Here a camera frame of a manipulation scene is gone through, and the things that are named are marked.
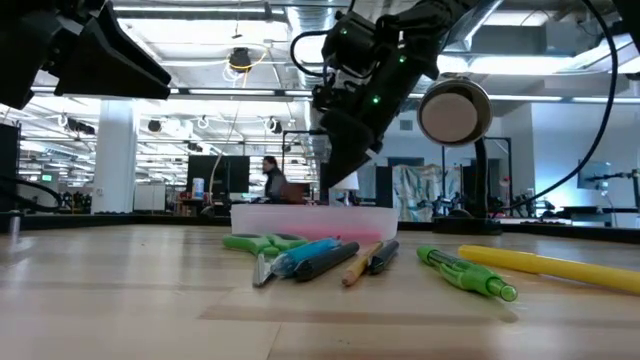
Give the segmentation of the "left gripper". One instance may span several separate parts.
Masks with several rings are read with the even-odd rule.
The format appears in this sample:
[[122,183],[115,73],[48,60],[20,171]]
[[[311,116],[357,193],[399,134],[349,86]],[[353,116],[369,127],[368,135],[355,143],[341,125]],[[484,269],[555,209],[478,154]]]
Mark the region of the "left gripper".
[[54,94],[166,99],[171,76],[120,27],[108,0],[0,0],[0,103],[23,108],[39,71]]

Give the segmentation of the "blue pen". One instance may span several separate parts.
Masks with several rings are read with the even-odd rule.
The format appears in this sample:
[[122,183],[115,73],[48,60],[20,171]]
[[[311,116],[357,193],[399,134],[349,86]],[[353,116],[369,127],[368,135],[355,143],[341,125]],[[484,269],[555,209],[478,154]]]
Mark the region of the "blue pen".
[[291,277],[302,261],[327,253],[341,245],[340,239],[326,238],[286,250],[274,259],[271,272],[279,277]]

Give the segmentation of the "black desk lamp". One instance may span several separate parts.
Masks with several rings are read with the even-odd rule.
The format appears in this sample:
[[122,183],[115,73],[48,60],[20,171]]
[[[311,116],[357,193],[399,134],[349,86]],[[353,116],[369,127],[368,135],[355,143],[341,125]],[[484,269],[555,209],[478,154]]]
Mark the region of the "black desk lamp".
[[476,158],[475,195],[469,211],[455,210],[433,220],[433,231],[456,235],[496,236],[500,224],[489,218],[488,155],[484,136],[493,120],[488,94],[464,76],[451,77],[432,85],[423,97],[418,113],[423,134],[443,147],[473,145]]

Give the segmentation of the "person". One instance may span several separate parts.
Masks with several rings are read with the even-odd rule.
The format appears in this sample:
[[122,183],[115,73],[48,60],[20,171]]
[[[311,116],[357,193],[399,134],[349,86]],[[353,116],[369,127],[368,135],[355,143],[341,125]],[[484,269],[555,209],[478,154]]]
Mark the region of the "person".
[[285,190],[288,182],[280,170],[276,158],[265,156],[262,169],[263,174],[267,177],[264,196],[273,203],[286,202]]

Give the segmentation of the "green clear pen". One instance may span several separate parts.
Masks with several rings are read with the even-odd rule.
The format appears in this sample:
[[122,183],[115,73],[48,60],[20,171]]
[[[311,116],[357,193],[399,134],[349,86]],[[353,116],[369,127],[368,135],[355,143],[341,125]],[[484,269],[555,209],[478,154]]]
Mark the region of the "green clear pen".
[[484,266],[451,256],[431,246],[421,246],[416,253],[420,260],[458,289],[497,297],[506,302],[513,302],[518,297],[518,291],[513,285]]

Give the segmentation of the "marbled patterned sheet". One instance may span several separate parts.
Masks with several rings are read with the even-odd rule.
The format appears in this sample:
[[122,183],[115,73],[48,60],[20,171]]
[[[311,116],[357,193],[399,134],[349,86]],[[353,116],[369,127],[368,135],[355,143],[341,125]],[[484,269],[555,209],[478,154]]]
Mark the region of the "marbled patterned sheet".
[[430,222],[439,197],[452,199],[462,189],[459,167],[398,165],[392,168],[393,206],[400,222]]

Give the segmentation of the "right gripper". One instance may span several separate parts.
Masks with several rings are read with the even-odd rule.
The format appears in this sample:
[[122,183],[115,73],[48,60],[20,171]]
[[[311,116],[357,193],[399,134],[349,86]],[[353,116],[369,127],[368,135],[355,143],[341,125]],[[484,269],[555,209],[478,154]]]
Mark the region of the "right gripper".
[[312,97],[331,143],[321,179],[333,187],[379,152],[419,78],[436,73],[436,12],[410,9],[376,22],[349,12],[328,31],[321,54],[323,82]]

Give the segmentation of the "yellow wooden pencil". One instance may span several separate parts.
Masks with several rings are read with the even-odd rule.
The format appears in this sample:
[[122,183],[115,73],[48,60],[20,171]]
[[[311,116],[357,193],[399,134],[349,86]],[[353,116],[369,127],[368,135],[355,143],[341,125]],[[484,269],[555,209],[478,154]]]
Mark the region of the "yellow wooden pencil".
[[377,242],[360,252],[357,258],[349,265],[343,274],[342,285],[345,287],[354,285],[368,268],[372,256],[379,251],[383,245],[383,242]]

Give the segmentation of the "yellow highlighter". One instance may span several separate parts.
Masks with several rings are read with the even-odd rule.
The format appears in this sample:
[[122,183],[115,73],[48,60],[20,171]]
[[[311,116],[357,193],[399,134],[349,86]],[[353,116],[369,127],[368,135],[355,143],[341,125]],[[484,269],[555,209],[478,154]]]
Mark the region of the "yellow highlighter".
[[545,257],[533,253],[462,245],[458,254],[473,262],[531,274],[542,274],[640,295],[640,272]]

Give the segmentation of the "white table lamp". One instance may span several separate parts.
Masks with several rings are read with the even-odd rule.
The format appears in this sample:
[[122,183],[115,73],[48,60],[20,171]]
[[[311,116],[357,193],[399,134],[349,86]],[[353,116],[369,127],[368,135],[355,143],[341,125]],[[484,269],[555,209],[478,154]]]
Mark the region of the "white table lamp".
[[332,189],[339,195],[337,200],[344,206],[353,206],[355,193],[359,190],[359,179],[356,171],[339,181]]

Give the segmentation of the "black pen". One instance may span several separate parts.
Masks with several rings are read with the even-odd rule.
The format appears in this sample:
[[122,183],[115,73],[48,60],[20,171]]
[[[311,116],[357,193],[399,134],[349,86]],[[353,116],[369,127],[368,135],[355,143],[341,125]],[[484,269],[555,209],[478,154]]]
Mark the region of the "black pen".
[[400,244],[397,240],[386,242],[372,257],[368,271],[371,275],[382,273],[397,254]]
[[293,277],[297,282],[313,280],[353,257],[359,250],[360,245],[357,242],[350,242],[323,254],[303,260],[296,267]]

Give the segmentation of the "white column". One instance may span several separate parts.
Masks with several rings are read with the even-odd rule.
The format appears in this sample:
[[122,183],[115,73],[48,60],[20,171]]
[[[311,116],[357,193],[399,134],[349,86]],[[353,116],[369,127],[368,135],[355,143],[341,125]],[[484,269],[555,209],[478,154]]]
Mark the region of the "white column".
[[133,100],[102,100],[91,211],[130,213],[136,182],[139,117]]

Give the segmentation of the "black aluminium table frame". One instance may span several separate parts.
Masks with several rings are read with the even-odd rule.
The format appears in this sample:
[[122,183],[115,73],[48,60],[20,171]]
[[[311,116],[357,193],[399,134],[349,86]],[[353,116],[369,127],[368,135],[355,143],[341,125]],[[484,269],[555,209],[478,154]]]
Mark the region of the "black aluminium table frame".
[[[181,225],[214,226],[231,225],[229,218],[206,220],[196,217],[160,215],[20,215],[20,230],[53,230],[119,225]],[[573,227],[547,224],[503,224],[504,233],[521,233],[548,237],[603,241],[640,245],[640,229]]]

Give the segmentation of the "clear pink-lidded supply box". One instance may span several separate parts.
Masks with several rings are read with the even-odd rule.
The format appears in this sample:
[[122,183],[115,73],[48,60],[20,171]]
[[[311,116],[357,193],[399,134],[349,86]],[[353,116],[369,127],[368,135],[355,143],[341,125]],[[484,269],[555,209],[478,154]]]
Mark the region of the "clear pink-lidded supply box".
[[237,234],[282,233],[288,226],[364,227],[396,234],[398,228],[397,210],[384,207],[236,204],[230,214]]

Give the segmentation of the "green scissors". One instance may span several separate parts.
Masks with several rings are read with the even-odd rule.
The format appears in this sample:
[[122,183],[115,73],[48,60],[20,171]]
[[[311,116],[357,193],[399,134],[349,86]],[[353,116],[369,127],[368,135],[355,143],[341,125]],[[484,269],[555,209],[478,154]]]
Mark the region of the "green scissors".
[[275,258],[286,250],[290,250],[308,242],[307,239],[291,234],[230,234],[223,237],[223,245],[227,249],[249,252],[256,257],[252,285],[263,287],[273,277],[271,265]]

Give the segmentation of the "black computer monitor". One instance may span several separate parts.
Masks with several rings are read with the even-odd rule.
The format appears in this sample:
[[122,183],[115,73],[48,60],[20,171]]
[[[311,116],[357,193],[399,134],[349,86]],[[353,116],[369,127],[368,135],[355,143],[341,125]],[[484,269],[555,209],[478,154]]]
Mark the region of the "black computer monitor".
[[249,192],[250,158],[248,156],[195,155],[188,158],[187,190],[193,189],[195,179],[204,180],[205,192],[209,191],[210,179],[213,179],[213,194],[224,192]]

